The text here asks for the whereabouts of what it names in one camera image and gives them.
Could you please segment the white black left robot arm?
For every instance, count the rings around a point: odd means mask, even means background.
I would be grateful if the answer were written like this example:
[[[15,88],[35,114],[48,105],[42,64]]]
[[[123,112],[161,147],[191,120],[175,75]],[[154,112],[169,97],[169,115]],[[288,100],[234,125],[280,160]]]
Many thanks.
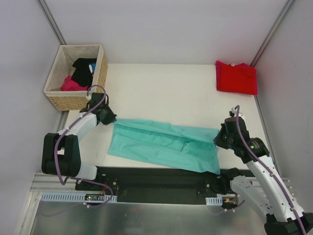
[[[97,167],[82,162],[79,142],[98,124],[108,125],[116,121],[116,114],[109,107],[106,93],[92,93],[90,100],[68,127],[44,137],[41,169],[44,174],[56,175],[62,184],[67,178],[86,179],[92,190],[103,186],[103,178]]]

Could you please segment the woven wicker basket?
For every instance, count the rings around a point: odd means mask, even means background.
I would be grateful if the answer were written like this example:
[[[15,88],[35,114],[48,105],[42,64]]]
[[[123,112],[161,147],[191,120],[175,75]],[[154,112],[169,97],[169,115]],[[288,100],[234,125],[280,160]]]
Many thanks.
[[[62,45],[59,47],[47,78],[44,93],[59,111],[80,110],[87,103],[86,91],[61,91],[65,78],[74,73],[79,58],[95,59],[92,84],[105,86],[108,64],[102,45]]]

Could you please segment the teal t shirt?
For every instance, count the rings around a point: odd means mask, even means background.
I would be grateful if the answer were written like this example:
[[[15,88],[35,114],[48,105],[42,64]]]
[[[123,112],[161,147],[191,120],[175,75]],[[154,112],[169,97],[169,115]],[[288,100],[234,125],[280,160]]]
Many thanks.
[[[220,173],[217,129],[143,119],[114,123],[108,154],[193,172]]]

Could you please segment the red t shirt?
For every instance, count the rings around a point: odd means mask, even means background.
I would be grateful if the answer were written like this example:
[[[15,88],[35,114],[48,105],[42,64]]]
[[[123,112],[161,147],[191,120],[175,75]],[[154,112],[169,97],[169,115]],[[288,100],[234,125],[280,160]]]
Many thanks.
[[[257,95],[257,72],[245,63],[238,65],[216,61],[216,89],[220,92]]]

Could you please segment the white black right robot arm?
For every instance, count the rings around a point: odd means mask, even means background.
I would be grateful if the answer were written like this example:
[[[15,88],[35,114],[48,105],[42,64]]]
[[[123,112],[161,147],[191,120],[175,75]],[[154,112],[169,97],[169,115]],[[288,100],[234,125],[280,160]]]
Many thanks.
[[[251,138],[241,117],[228,117],[214,144],[231,149],[257,179],[260,193],[237,168],[221,172],[211,189],[219,194],[234,192],[250,204],[264,223],[268,235],[306,235],[313,228],[313,214],[296,202],[278,174],[270,153],[259,138]]]

